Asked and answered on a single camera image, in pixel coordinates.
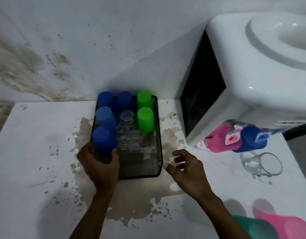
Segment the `white table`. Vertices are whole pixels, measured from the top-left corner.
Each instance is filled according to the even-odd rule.
[[[96,102],[17,103],[0,133],[0,239],[67,238],[94,186],[75,155],[90,138]],[[283,164],[272,185],[252,178],[240,154],[185,143],[179,100],[159,100],[164,162],[186,148],[203,161],[214,192],[233,214],[258,209],[306,221],[306,180],[282,135],[263,151]],[[157,178],[119,181],[101,238],[217,238],[197,203],[163,169]]]

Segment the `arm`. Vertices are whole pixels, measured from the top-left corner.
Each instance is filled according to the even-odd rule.
[[[180,188],[199,203],[211,220],[219,238],[251,239],[227,211],[221,199],[212,192],[203,163],[184,149],[174,151],[172,154],[178,156],[174,159],[175,163],[185,163],[176,167],[166,163],[164,168]]]
[[[77,158],[96,187],[90,207],[74,229],[69,239],[99,239],[107,209],[112,199],[119,176],[119,155],[112,150],[112,161],[104,164],[96,160],[86,144]]]

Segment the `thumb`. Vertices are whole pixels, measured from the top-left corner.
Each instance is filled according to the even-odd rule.
[[[174,180],[180,173],[180,171],[177,168],[175,168],[173,165],[169,163],[165,163],[164,168],[173,177]]]
[[[112,162],[111,163],[120,164],[120,156],[119,156],[116,149],[112,149],[111,155],[112,155]]]

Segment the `metal mesh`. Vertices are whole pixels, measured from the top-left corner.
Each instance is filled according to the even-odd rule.
[[[163,163],[157,98],[152,96],[155,131],[143,134],[137,128],[125,129],[116,135],[120,155],[119,179],[156,177]],[[110,162],[111,158],[94,152],[96,159]]]

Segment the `dark blue cup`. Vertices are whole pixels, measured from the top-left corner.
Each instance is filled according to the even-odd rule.
[[[118,146],[118,141],[106,127],[95,128],[92,133],[92,142],[98,152],[109,154]]]
[[[132,95],[130,92],[124,91],[118,95],[118,105],[120,112],[125,110],[135,111],[135,102],[132,100]]]
[[[113,99],[113,95],[110,92],[105,91],[100,93],[97,97],[97,102],[100,106],[109,107],[115,116],[119,115],[118,104],[116,104],[115,100]]]
[[[118,122],[109,107],[103,106],[97,109],[95,112],[95,122],[99,126],[106,127],[112,134],[116,134]]]
[[[243,130],[240,132],[240,137],[243,141],[243,144],[238,149],[233,150],[233,152],[241,153],[266,147],[267,140],[256,142],[256,137],[260,132],[261,129],[255,126],[247,126],[243,128]]]

